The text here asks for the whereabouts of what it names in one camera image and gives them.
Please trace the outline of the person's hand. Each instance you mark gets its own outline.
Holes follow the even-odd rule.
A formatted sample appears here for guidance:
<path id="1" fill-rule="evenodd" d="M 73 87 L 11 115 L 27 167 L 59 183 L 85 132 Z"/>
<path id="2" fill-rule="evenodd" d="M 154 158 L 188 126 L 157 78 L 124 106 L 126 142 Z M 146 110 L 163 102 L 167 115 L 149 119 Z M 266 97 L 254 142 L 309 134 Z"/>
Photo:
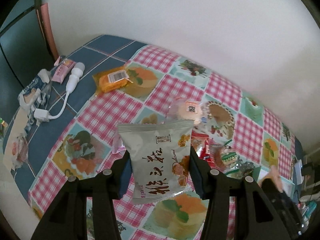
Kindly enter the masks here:
<path id="1" fill-rule="evenodd" d="M 278 169 L 276 166 L 274 166 L 274 165 L 270 166 L 269 172 L 261 180 L 258 181 L 258 185 L 260 187 L 262 187 L 262 183 L 266 179 L 270 179 L 272 181 L 272 183 L 276 186 L 276 188 L 279 192 L 281 192 L 281 193 L 284 192 L 283 184 L 281 181 L 281 176 L 279 175 L 279 172 L 278 172 Z"/>

